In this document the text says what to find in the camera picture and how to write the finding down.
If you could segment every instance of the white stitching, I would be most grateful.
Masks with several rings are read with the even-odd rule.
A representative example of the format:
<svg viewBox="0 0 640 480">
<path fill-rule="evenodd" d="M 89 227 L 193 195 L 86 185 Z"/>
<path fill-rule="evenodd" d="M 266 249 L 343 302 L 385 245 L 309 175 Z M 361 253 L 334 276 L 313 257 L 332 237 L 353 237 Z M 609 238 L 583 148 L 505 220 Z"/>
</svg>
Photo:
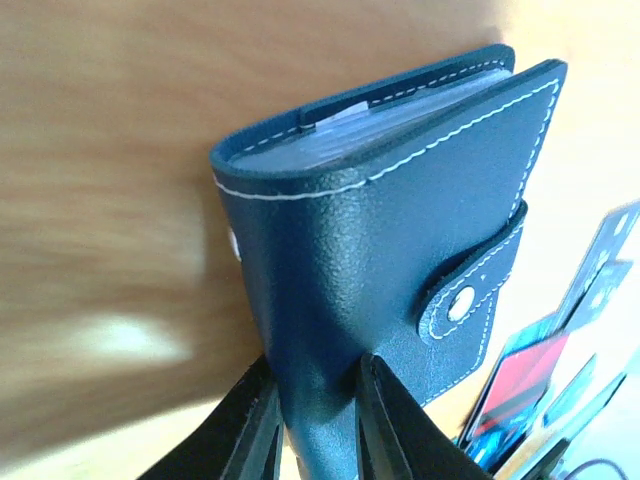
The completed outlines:
<svg viewBox="0 0 640 480">
<path fill-rule="evenodd" d="M 484 322 L 484 330 L 482 332 L 482 341 L 480 342 L 480 348 L 478 349 L 478 356 L 476 357 L 476 361 L 473 364 L 473 366 L 469 370 L 467 370 L 465 373 L 463 373 L 460 377 L 458 377 L 456 380 L 451 382 L 449 385 L 447 385 L 446 387 L 441 388 L 436 393 L 434 393 L 429 398 L 427 398 L 424 401 L 424 403 L 422 404 L 423 407 L 427 403 L 429 403 L 430 401 L 435 399 L 436 397 L 439 397 L 440 395 L 442 395 L 444 392 L 449 390 L 454 385 L 457 385 L 458 383 L 460 383 L 467 376 L 469 376 L 476 368 L 478 368 L 478 365 L 480 365 L 480 358 L 482 357 L 482 352 L 484 352 L 484 344 L 487 341 L 487 330 L 489 330 L 489 322 L 491 321 L 491 309 L 492 309 L 492 307 L 493 307 L 493 297 L 491 297 L 491 301 L 489 302 L 489 308 L 487 309 L 487 319 Z"/>
<path fill-rule="evenodd" d="M 503 60 L 491 60 L 490 62 L 479 63 L 478 65 L 475 65 L 473 68 L 475 68 L 475 67 L 482 67 L 483 65 L 485 65 L 485 66 L 486 66 L 486 65 L 490 65 L 490 64 L 494 64 L 494 65 L 495 65 L 495 64 L 497 64 L 497 65 L 500 65 L 500 66 L 504 67 L 504 61 L 503 61 Z M 428 83 L 428 85 L 429 85 L 429 86 L 431 86 L 431 85 L 435 85 L 436 83 L 441 82 L 441 81 L 443 81 L 443 80 L 446 80 L 446 79 L 448 79 L 448 78 L 456 77 L 456 76 L 458 76 L 459 74 L 466 72 L 467 70 L 470 70 L 470 69 L 463 68 L 463 69 L 462 69 L 462 70 L 460 70 L 459 72 L 456 72 L 456 73 L 450 73 L 449 75 L 445 75 L 445 76 L 443 76 L 443 77 L 440 77 L 438 80 L 432 80 L 431 82 L 429 82 L 429 83 Z M 405 94 L 407 94 L 407 93 L 414 92 L 415 90 L 421 90 L 421 89 L 425 88 L 426 86 L 427 86 L 427 85 L 421 85 L 421 86 L 419 86 L 419 87 L 413 87 L 413 88 L 409 88 L 408 90 L 402 90 L 402 91 L 399 91 L 399 92 L 397 92 L 397 93 L 395 94 L 395 97 L 400 97 L 400 96 L 405 95 Z M 384 97 L 384 98 L 382 98 L 382 99 L 373 100 L 373 101 L 371 101 L 371 102 L 369 102 L 369 103 L 370 103 L 371 105 L 375 105 L 376 103 L 380 103 L 380 102 L 383 102 L 383 101 L 385 101 L 385 100 L 391 100 L 392 98 L 394 98 L 394 95 L 387 95 L 386 97 Z M 313 128 L 313 127 L 315 127 L 315 126 L 316 126 L 316 124 L 315 124 L 315 123 L 310 123 L 310 124 L 307 124 L 307 125 L 300 125 L 300 128 L 302 128 L 302 129 L 304 129 L 304 130 L 308 130 L 308 129 Z M 243 150 L 244 150 L 245 152 L 250 152 L 251 150 L 253 150 L 253 149 L 254 149 L 255 147 L 257 147 L 258 145 L 264 145 L 265 143 L 269 142 L 272 138 L 273 138 L 273 139 L 275 139 L 275 138 L 281 137 L 281 136 L 282 136 L 282 135 L 284 135 L 285 133 L 293 133 L 293 132 L 295 132 L 296 130 L 297 130 L 297 128 L 296 128 L 296 127 L 294 127 L 294 128 L 290 128 L 289 130 L 285 130 L 285 131 L 282 131 L 282 132 L 276 133 L 275 135 L 271 135 L 271 137 L 267 137 L 267 138 L 265 138 L 265 139 L 262 139 L 262 140 L 260 140 L 258 143 L 255 143 L 255 144 L 253 144 L 253 145 L 250 145 L 250 146 L 248 146 L 248 147 L 244 148 Z"/>
<path fill-rule="evenodd" d="M 497 115 L 498 113 L 501 113 L 501 112 L 505 111 L 506 109 L 512 107 L 513 105 L 515 105 L 517 103 L 520 103 L 520 102 L 522 102 L 523 100 L 526 100 L 529 97 L 532 97 L 533 95 L 535 95 L 535 94 L 537 94 L 537 93 L 549 88 L 552 85 L 556 86 L 556 88 L 554 89 L 554 92 L 557 92 L 557 90 L 559 88 L 558 87 L 558 82 L 559 82 L 559 80 L 556 78 L 554 80 L 551 80 L 551 81 L 545 83 L 544 85 L 542 85 L 540 87 L 534 88 L 529 93 L 521 95 L 518 98 L 515 98 L 514 100 L 511 100 L 510 102 L 505 103 L 504 105 L 502 105 L 499 108 L 491 110 L 490 112 L 485 113 L 484 115 L 480 115 L 477 118 L 474 118 L 469 123 L 465 123 L 464 125 L 462 125 L 462 126 L 456 128 L 455 130 L 449 132 L 444 137 L 438 138 L 437 140 L 435 140 L 434 142 L 432 142 L 429 145 L 425 146 L 424 148 L 421 148 L 417 152 L 414 152 L 411 155 L 409 155 L 408 157 L 403 158 L 402 160 L 400 160 L 399 162 L 395 163 L 394 165 L 381 170 L 380 172 L 376 173 L 375 175 L 372 175 L 372 176 L 370 176 L 368 178 L 365 178 L 364 180 L 360 180 L 359 182 L 356 182 L 356 183 L 353 183 L 353 184 L 350 184 L 350 185 L 345 185 L 344 187 L 340 187 L 340 188 L 336 188 L 336 189 L 332 189 L 332 190 L 324 190 L 324 191 L 320 191 L 320 192 L 298 193 L 298 194 L 294 194 L 294 195 L 287 195 L 287 194 L 262 195 L 262 194 L 258 194 L 258 193 L 244 193 L 244 192 L 239 192 L 237 190 L 232 190 L 230 188 L 225 187 L 221 182 L 219 182 L 218 179 L 215 178 L 215 175 L 214 175 L 214 179 L 215 179 L 216 185 L 218 185 L 218 187 L 222 191 L 226 192 L 229 195 L 232 195 L 232 196 L 235 196 L 235 197 L 244 198 L 244 199 L 247 199 L 247 200 L 264 200 L 264 201 L 291 200 L 291 201 L 294 201 L 294 200 L 301 200 L 301 199 L 305 199 L 305 198 L 318 198 L 318 197 L 324 197 L 324 196 L 328 196 L 328 195 L 336 195 L 336 194 L 339 194 L 339 193 L 346 192 L 348 190 L 361 188 L 368 181 L 378 180 L 379 178 L 383 177 L 387 173 L 393 172 L 394 170 L 398 169 L 402 165 L 411 162 L 414 158 L 417 158 L 417 157 L 419 157 L 421 155 L 424 155 L 428 150 L 431 150 L 432 148 L 437 147 L 441 143 L 446 142 L 451 137 L 454 137 L 454 136 L 460 134 L 461 132 L 463 132 L 464 130 L 467 130 L 467 129 L 473 127 L 474 125 L 476 125 L 476 124 L 478 124 L 480 122 L 483 122 L 484 120 L 487 120 L 488 118 L 491 118 L 494 115 Z M 531 167 L 531 164 L 533 163 L 532 159 L 533 159 L 533 157 L 530 158 L 529 163 L 527 164 L 527 168 Z M 528 175 L 528 170 L 525 170 L 524 178 L 526 178 L 526 175 Z"/>
<path fill-rule="evenodd" d="M 511 204 L 511 211 L 509 212 L 509 218 L 513 217 L 518 207 L 518 200 L 520 199 L 520 196 L 524 191 L 524 187 L 527 182 L 527 177 L 529 176 L 529 173 L 531 172 L 531 167 L 533 166 L 533 158 L 536 156 L 536 151 L 537 151 L 538 145 L 540 145 L 542 134 L 547 128 L 546 127 L 547 122 L 551 118 L 551 107 L 553 107 L 554 103 L 556 103 L 556 93 L 558 93 L 558 90 L 560 90 L 560 85 L 558 84 L 558 81 L 556 79 L 556 86 L 554 87 L 553 92 L 551 92 L 551 100 L 549 100 L 549 105 L 547 106 L 547 113 L 545 114 L 544 119 L 542 120 L 542 127 L 540 127 L 540 131 L 538 132 L 538 137 L 536 138 L 536 141 L 533 144 L 533 149 L 531 150 L 531 154 L 529 154 L 529 161 L 527 162 L 526 167 L 524 167 L 524 173 L 522 174 L 522 179 L 520 180 L 518 191 L 516 192 L 516 196 L 513 199 L 513 203 Z"/>
<path fill-rule="evenodd" d="M 440 297 L 440 299 L 438 300 L 438 303 L 436 303 L 433 307 L 433 311 L 431 312 L 431 316 L 429 320 L 429 335 L 431 335 L 431 337 L 433 337 L 436 340 L 442 340 L 444 337 L 451 334 L 454 330 L 458 328 L 458 326 L 462 325 L 465 322 L 465 320 L 469 318 L 469 316 L 471 316 L 471 314 L 475 312 L 487 300 L 487 298 L 493 294 L 493 292 L 495 292 L 496 290 L 498 290 L 498 288 L 504 285 L 504 283 L 508 280 L 511 272 L 509 272 L 509 274 L 507 274 L 507 276 L 493 290 L 491 290 L 487 295 L 485 295 L 485 297 L 482 300 L 480 300 L 480 303 L 474 306 L 473 309 L 470 310 L 458 322 L 458 324 L 455 327 L 453 327 L 451 330 L 449 330 L 443 335 L 436 335 L 434 333 L 433 323 L 436 320 L 436 313 L 438 313 L 438 309 L 440 308 L 444 300 L 451 294 L 451 292 L 456 290 L 465 280 L 467 280 L 471 275 L 473 275 L 476 271 L 478 271 L 480 267 L 484 266 L 489 260 L 491 260 L 491 258 L 493 258 L 500 250 L 504 249 L 504 247 L 509 245 L 513 237 L 515 237 L 518 234 L 518 232 L 522 230 L 523 226 L 524 226 L 524 220 L 520 222 L 520 224 L 513 230 L 513 232 L 511 232 L 511 234 L 509 234 L 509 236 L 500 245 L 498 245 L 493 250 L 491 250 L 475 267 L 473 267 L 469 272 L 467 272 L 462 278 L 458 279 L 458 281 L 454 285 L 450 286 L 447 289 L 447 291 Z"/>
</svg>

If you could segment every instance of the leather card case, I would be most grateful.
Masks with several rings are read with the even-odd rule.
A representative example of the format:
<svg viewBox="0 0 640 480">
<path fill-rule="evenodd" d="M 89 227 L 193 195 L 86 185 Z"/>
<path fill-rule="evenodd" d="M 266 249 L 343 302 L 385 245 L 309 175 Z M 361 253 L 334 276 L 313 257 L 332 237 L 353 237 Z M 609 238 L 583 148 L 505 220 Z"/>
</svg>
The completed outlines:
<svg viewBox="0 0 640 480">
<path fill-rule="evenodd" d="M 544 61 L 329 162 L 296 168 L 291 151 L 282 169 L 236 161 L 278 162 L 273 151 L 341 112 L 384 111 L 514 61 L 492 45 L 275 115 L 211 151 L 291 441 L 314 479 L 357 474 L 364 352 L 421 405 L 482 364 L 567 66 Z M 452 317 L 461 298 L 468 308 Z"/>
</svg>

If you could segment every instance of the card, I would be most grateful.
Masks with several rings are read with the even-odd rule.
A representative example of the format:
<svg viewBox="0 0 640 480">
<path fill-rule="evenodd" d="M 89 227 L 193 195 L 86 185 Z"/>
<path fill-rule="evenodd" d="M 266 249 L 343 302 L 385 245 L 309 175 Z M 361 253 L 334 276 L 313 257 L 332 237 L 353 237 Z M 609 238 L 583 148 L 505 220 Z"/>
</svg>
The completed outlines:
<svg viewBox="0 0 640 480">
<path fill-rule="evenodd" d="M 374 142 L 385 141 L 412 125 L 453 107 L 511 77 L 505 69 L 471 75 L 449 85 L 413 89 L 410 95 L 380 103 L 359 102 L 331 117 L 305 125 L 305 132 L 231 160 L 236 168 L 254 171 L 310 169 L 340 161 Z"/>
<path fill-rule="evenodd" d="M 575 307 L 564 331 L 573 332 L 596 321 L 632 266 L 631 261 L 616 260 L 605 263 Z"/>
<path fill-rule="evenodd" d="M 569 385 L 560 392 L 558 398 L 549 406 L 544 413 L 542 425 L 545 428 L 549 426 L 568 412 L 580 401 L 584 392 L 589 388 L 593 379 L 593 371 L 596 366 L 596 355 L 594 354 L 589 361 L 580 369 L 577 375 L 571 380 Z"/>
<path fill-rule="evenodd" d="M 504 356 L 489 381 L 478 414 L 470 422 L 466 442 L 534 407 L 543 397 L 568 340 L 557 335 Z"/>
<path fill-rule="evenodd" d="M 590 289 L 602 266 L 616 258 L 638 218 L 640 218 L 640 201 L 620 207 L 602 220 L 578 273 L 560 304 L 554 331 L 565 328 L 570 322 L 580 298 Z"/>
</svg>

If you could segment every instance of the snap button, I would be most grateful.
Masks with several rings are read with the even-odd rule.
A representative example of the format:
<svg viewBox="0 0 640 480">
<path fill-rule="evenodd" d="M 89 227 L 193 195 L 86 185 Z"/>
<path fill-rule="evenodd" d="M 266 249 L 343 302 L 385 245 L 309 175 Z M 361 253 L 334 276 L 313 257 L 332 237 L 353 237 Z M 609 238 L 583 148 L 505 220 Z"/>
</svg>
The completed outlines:
<svg viewBox="0 0 640 480">
<path fill-rule="evenodd" d="M 462 318 L 469 313 L 469 310 L 471 310 L 475 296 L 476 292 L 473 287 L 464 287 L 460 290 L 449 306 L 449 314 L 447 316 L 449 321 L 459 322 L 462 320 Z"/>
<path fill-rule="evenodd" d="M 236 234 L 233 233 L 233 230 L 229 229 L 229 244 L 231 245 L 231 250 L 233 250 L 233 254 L 239 262 L 242 262 L 242 257 L 240 256 L 240 247 L 238 246 L 238 239 L 236 238 Z"/>
</svg>

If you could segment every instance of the wood grain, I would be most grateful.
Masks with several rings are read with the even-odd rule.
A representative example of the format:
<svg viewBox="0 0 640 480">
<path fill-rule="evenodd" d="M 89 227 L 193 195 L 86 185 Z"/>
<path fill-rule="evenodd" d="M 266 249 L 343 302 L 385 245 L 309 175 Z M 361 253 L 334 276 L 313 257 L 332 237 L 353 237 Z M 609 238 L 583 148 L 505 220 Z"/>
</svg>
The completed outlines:
<svg viewBox="0 0 640 480">
<path fill-rule="evenodd" d="M 569 61 L 489 358 L 428 409 L 448 432 L 507 335 L 560 300 L 602 215 L 639 196 L 630 1 L 34 0 L 2 10 L 7 478 L 42 478 L 28 470 L 38 465 L 47 478 L 133 478 L 259 354 L 207 162 L 237 128 L 494 41 L 516 47 L 519 70 Z"/>
</svg>

